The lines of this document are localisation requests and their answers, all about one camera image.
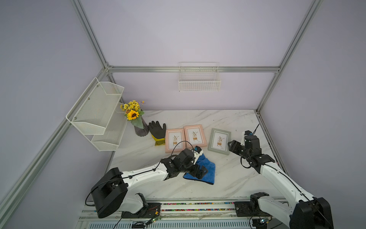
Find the blue microfibre cloth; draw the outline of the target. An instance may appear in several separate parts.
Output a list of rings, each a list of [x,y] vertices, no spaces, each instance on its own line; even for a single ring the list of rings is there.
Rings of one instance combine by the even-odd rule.
[[[201,181],[209,185],[213,185],[215,180],[215,163],[211,162],[204,154],[202,154],[197,159],[196,165],[199,166],[199,172],[202,171],[200,177],[197,178],[191,174],[185,173],[183,178],[187,180]]]

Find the green picture frame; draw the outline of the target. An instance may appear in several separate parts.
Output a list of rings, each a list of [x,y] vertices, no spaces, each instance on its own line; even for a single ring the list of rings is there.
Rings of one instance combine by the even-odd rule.
[[[229,155],[230,151],[228,150],[228,142],[230,140],[231,132],[213,128],[207,148],[211,152]]]

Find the pink picture frame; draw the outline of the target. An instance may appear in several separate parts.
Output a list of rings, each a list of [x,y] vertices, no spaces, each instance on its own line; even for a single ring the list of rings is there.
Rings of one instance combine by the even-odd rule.
[[[185,130],[183,128],[166,130],[165,152],[171,153],[174,148],[176,150],[183,150],[186,148]]]
[[[184,130],[186,141],[193,147],[199,146],[203,148],[207,146],[207,140],[202,125],[185,126]]]

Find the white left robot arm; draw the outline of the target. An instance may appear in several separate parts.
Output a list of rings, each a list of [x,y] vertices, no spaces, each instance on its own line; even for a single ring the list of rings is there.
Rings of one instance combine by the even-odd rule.
[[[131,214],[140,215],[147,211],[148,203],[140,192],[142,187],[188,173],[203,178],[208,173],[206,167],[197,165],[203,150],[196,146],[192,150],[184,149],[178,155],[163,158],[156,165],[135,171],[121,172],[110,169],[92,188],[90,194],[98,218],[106,218],[119,208]]]

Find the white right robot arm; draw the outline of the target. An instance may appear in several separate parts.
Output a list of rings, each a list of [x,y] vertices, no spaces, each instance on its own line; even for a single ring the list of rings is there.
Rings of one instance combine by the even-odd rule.
[[[290,229],[332,229],[334,227],[330,204],[317,198],[293,181],[267,154],[262,153],[259,138],[252,133],[242,142],[232,140],[228,150],[245,159],[250,169],[266,178],[288,202],[284,205],[265,192],[250,196],[249,209],[254,215],[269,214]]]

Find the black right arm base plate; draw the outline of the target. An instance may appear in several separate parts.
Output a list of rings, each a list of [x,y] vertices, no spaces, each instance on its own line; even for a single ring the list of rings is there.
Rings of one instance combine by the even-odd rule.
[[[234,209],[237,217],[267,217],[270,216],[260,210],[258,199],[261,197],[267,197],[269,194],[265,192],[258,192],[252,194],[248,201],[236,201],[234,202]]]

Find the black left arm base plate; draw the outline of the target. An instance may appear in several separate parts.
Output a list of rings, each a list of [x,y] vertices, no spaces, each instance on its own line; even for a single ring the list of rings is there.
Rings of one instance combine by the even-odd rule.
[[[126,198],[124,202],[122,203],[122,213],[121,218],[122,219],[142,219],[142,218],[148,218],[155,216],[156,212],[160,213],[161,211],[161,203],[159,202],[147,202],[144,195],[142,193],[136,193],[135,198],[130,199]],[[137,207],[139,210],[135,213],[131,213],[129,210],[131,207],[136,209]]]

